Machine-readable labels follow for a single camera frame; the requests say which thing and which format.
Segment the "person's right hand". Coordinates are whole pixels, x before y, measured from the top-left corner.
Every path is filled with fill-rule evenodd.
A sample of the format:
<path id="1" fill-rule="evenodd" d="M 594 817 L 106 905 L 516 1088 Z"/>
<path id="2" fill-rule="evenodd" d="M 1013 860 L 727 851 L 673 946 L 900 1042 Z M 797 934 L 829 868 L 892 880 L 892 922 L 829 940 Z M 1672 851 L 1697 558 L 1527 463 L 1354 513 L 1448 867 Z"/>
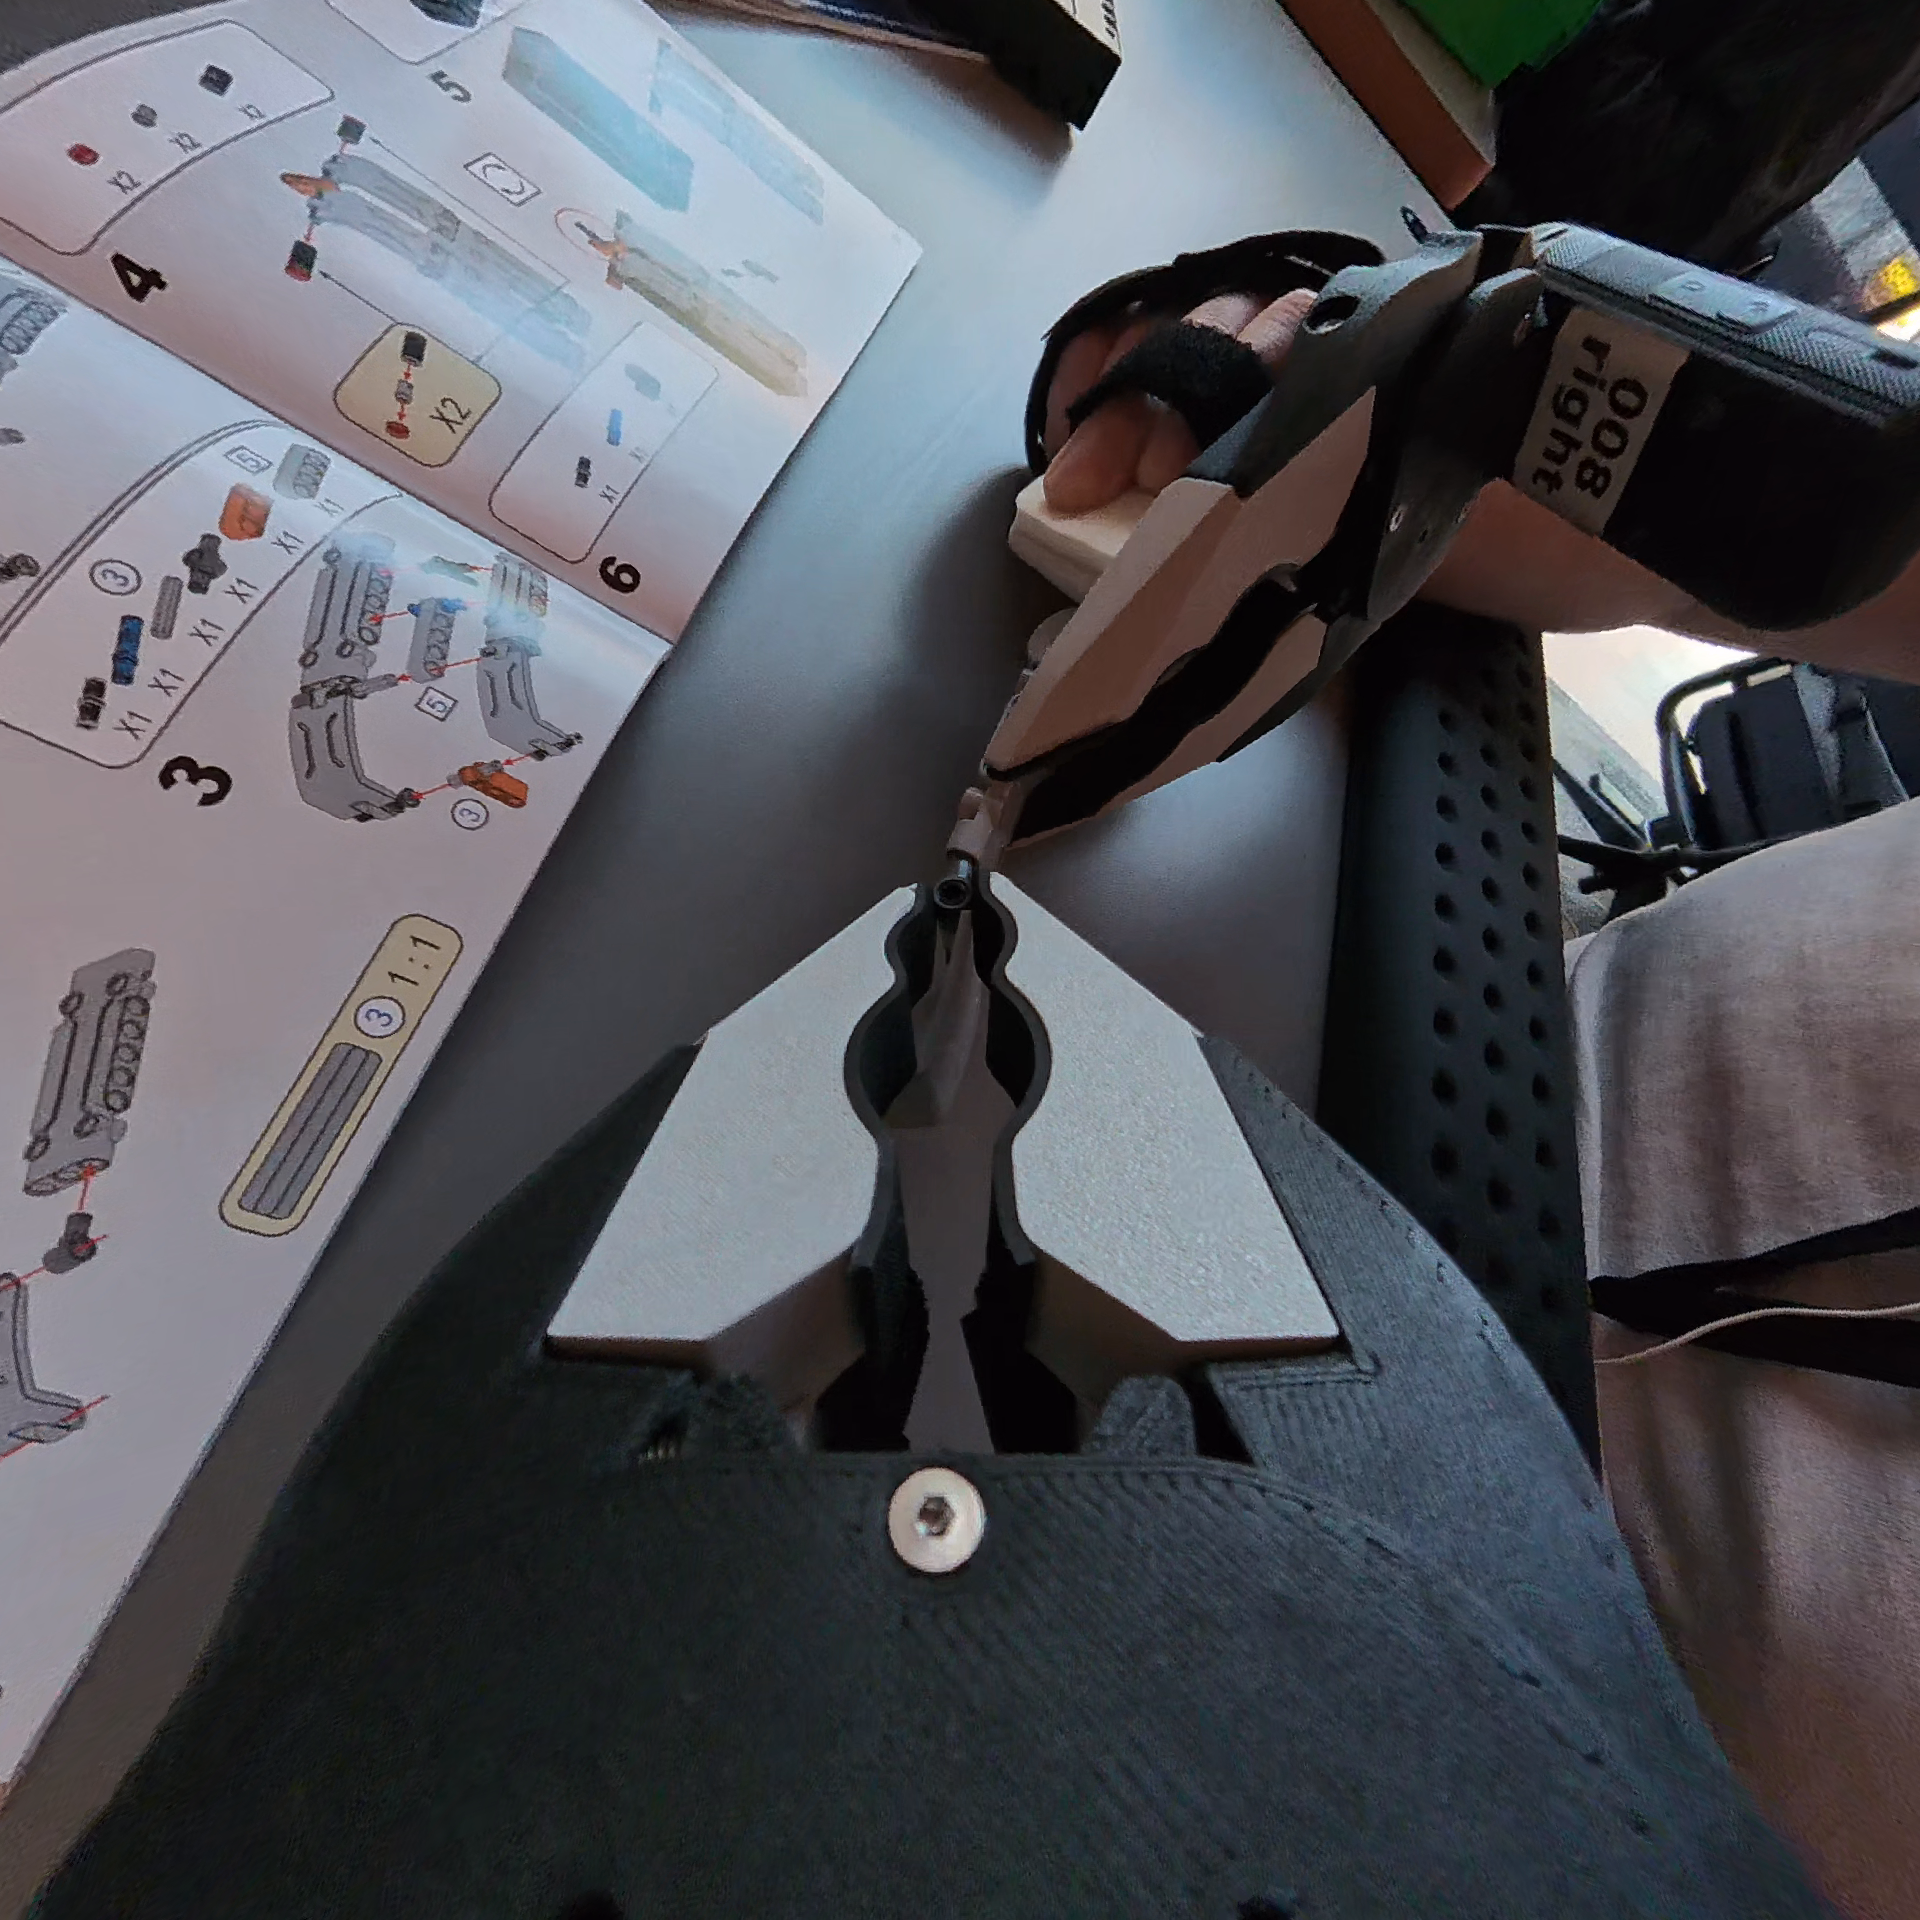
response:
<path id="1" fill-rule="evenodd" d="M 1315 291 L 1295 291 L 1273 303 L 1219 295 L 1186 311 L 1185 321 L 1240 339 L 1267 371 L 1275 371 L 1313 303 Z M 1042 427 L 1044 494 L 1053 513 L 1093 513 L 1129 490 L 1156 494 L 1197 456 L 1201 442 L 1186 422 L 1143 394 L 1116 396 L 1081 426 L 1068 423 L 1081 394 L 1171 318 L 1169 311 L 1136 305 L 1116 321 L 1088 327 L 1063 351 L 1048 387 Z"/>

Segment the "person's right forearm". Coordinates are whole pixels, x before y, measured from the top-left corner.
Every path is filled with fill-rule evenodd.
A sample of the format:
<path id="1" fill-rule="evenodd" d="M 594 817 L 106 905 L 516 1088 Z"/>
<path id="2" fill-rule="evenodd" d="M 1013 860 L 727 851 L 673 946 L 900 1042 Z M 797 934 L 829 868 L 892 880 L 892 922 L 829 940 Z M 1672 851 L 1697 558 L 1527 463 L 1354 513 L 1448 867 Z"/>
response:
<path id="1" fill-rule="evenodd" d="M 1503 481 L 1476 494 L 1448 556 L 1418 594 L 1537 633 L 1649 627 L 1725 646 L 1762 635 L 1762 630 L 1709 614 Z"/>

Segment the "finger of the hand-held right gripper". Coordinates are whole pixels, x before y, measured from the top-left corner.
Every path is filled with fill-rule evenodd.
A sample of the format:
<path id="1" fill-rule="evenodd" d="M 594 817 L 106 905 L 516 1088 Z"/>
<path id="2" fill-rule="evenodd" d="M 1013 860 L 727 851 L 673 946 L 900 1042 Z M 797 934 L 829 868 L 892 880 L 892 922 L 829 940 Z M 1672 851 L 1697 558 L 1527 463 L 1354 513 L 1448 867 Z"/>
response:
<path id="1" fill-rule="evenodd" d="M 1017 841 L 1095 819 L 1219 759 L 1315 673 L 1325 620 L 1304 599 L 1243 599 L 1122 726 L 1061 751 L 1025 798 Z"/>
<path id="2" fill-rule="evenodd" d="M 1373 409 L 1368 392 L 1251 497 L 1208 478 L 1171 483 L 1002 718 L 993 772 L 1127 723 L 1260 577 L 1311 562 L 1357 483 Z"/>

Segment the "grey desk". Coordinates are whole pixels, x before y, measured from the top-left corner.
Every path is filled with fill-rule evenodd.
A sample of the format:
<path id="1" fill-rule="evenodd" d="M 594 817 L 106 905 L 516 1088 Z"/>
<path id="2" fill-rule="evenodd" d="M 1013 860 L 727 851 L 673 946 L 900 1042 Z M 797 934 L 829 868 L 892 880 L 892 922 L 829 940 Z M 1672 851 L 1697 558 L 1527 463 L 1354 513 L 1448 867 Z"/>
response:
<path id="1" fill-rule="evenodd" d="M 60 1854 L 144 1746 L 283 1475 L 409 1289 L 615 1092 L 923 876 L 1026 635 L 1005 546 L 1041 337 L 1237 236 L 1426 204 L 1280 4 L 1121 4 L 1088 130 L 983 67 L 665 17 L 923 257 L 601 759 L 557 851 L 4 1807 Z"/>

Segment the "green plastic bin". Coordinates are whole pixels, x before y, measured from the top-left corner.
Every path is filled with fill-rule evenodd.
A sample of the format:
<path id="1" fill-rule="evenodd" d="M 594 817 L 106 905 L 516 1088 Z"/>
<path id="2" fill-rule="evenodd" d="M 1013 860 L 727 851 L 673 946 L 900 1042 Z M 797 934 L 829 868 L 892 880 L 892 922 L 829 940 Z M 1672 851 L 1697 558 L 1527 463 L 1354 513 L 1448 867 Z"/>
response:
<path id="1" fill-rule="evenodd" d="M 1496 90 L 1551 62 L 1577 36 L 1595 0 L 1409 0 L 1404 4 L 1479 86 Z"/>

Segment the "open instruction booklet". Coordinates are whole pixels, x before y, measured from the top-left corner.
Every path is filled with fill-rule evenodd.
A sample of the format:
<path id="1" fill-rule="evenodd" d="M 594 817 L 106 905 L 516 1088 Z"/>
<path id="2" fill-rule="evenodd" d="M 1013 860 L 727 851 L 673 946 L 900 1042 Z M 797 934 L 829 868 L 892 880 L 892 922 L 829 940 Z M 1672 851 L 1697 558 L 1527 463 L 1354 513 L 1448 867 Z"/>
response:
<path id="1" fill-rule="evenodd" d="M 4 1782 L 920 247 L 640 4 L 4 74 Z"/>

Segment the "grey curved building piece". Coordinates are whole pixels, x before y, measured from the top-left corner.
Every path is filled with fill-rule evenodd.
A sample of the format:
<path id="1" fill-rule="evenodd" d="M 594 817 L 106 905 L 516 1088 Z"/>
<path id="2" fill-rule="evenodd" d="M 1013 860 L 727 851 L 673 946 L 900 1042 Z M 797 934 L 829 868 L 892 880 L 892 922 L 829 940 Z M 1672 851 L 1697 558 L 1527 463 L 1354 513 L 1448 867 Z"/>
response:
<path id="1" fill-rule="evenodd" d="M 987 990 L 976 970 L 980 880 L 955 855 L 933 888 L 933 971 L 912 1014 L 914 1071 L 884 1111 L 888 1127 L 916 1131 L 953 1115 L 986 1017 Z"/>

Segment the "person's white shirt torso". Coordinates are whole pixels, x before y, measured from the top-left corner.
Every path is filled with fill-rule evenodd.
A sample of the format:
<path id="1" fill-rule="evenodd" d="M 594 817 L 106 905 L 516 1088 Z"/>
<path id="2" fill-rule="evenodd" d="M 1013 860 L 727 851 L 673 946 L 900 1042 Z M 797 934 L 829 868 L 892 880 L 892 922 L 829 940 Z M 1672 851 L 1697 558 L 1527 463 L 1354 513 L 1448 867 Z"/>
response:
<path id="1" fill-rule="evenodd" d="M 1570 948 L 1599 1281 L 1704 1265 L 1916 1304 L 1916 806 L 1756 854 Z M 1604 1470 L 1722 1746 L 1851 1915 L 1916 1915 L 1916 1390 L 1599 1321 Z"/>

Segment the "black office chair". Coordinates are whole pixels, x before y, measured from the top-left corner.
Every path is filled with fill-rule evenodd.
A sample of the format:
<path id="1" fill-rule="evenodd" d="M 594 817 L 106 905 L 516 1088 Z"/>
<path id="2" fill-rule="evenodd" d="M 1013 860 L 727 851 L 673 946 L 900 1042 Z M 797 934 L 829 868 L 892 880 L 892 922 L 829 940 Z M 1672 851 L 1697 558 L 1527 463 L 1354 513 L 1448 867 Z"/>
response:
<path id="1" fill-rule="evenodd" d="M 1572 223 L 1736 272 L 1919 95 L 1916 2 L 1611 2 L 1497 95 L 1464 224 Z"/>

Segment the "black perforated panel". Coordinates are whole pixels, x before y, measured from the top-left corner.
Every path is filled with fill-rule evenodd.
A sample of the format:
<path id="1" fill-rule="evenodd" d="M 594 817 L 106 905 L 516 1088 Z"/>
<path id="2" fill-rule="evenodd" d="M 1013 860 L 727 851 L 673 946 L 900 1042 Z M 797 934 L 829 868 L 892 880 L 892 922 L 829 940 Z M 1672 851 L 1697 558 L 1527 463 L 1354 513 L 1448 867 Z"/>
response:
<path id="1" fill-rule="evenodd" d="M 1481 1289 L 1599 1468 L 1544 647 L 1413 603 L 1346 684 L 1316 1115 Z"/>

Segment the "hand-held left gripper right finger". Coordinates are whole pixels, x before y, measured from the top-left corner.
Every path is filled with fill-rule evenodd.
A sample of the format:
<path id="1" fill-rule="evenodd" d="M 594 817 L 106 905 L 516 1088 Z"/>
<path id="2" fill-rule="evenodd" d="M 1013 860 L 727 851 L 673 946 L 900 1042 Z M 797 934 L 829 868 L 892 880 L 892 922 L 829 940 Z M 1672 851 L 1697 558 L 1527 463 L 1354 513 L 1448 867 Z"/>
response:
<path id="1" fill-rule="evenodd" d="M 1338 1353 L 1225 1049 L 1011 883 L 976 888 L 975 931 L 1015 1105 L 964 1319 L 993 1448 L 1077 1449 L 1132 1377 Z"/>

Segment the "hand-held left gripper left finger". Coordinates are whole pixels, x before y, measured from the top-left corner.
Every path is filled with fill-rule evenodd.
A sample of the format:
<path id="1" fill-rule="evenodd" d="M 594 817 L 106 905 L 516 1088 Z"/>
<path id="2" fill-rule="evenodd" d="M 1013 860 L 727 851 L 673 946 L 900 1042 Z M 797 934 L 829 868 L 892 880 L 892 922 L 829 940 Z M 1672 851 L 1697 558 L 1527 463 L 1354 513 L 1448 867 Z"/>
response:
<path id="1" fill-rule="evenodd" d="M 746 1377 L 835 1449 L 900 1449 L 921 1377 L 884 1114 L 916 1071 L 904 888 L 699 1044 L 548 1326 L 571 1359 Z"/>

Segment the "closed colour booklet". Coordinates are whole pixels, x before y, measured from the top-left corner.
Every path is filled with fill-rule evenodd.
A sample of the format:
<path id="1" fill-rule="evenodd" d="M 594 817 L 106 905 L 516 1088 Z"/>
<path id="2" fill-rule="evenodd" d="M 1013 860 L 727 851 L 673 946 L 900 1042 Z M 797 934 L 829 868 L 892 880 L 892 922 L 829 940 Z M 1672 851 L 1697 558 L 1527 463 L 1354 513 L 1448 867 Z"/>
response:
<path id="1" fill-rule="evenodd" d="M 955 33 L 916 2 L 712 2 L 716 9 L 756 17 L 787 27 L 829 33 L 859 41 L 892 44 L 938 58 L 986 64 L 967 34 Z"/>

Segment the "small black electronic box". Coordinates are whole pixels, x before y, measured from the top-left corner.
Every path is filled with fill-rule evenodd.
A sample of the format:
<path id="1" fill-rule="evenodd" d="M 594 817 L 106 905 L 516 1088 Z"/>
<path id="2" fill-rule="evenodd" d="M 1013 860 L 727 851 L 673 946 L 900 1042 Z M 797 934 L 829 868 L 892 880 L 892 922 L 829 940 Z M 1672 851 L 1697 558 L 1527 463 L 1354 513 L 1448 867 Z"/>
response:
<path id="1" fill-rule="evenodd" d="M 925 2 L 1035 107 L 1087 129 L 1121 72 L 1116 2 Z"/>

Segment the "black swivel chair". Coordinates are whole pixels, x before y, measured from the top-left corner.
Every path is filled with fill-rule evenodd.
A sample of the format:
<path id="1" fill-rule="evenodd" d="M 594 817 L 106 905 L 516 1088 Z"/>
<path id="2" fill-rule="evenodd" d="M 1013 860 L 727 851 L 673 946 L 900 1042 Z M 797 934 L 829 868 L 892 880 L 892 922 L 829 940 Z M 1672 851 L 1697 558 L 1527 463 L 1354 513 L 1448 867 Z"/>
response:
<path id="1" fill-rule="evenodd" d="M 1604 920 L 1706 873 L 1841 827 L 1919 794 L 1919 690 L 1784 659 L 1740 660 L 1673 686 L 1655 712 L 1664 801 L 1631 809 L 1625 772 L 1552 766 L 1583 832 L 1561 857 Z"/>

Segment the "grey holed building beam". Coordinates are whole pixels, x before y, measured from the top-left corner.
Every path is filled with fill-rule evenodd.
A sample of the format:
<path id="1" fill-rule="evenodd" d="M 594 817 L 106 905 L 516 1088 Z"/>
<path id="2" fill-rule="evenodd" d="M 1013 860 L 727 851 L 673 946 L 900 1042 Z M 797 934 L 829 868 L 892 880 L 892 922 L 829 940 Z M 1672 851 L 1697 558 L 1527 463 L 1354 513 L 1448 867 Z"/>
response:
<path id="1" fill-rule="evenodd" d="M 1072 614 L 1072 609 L 1051 614 L 1032 633 L 1015 697 L 1002 716 L 1003 726 L 1013 721 L 1026 684 L 1041 667 L 1049 646 L 1068 627 Z M 997 772 L 993 769 L 994 752 L 997 743 L 993 740 L 979 764 L 976 783 L 964 791 L 957 806 L 957 817 L 945 848 L 949 862 L 967 862 L 975 876 L 993 873 L 1002 865 L 1002 855 L 1015 838 L 1026 794 L 1042 780 L 1042 775 L 1032 766 L 1023 772 Z"/>

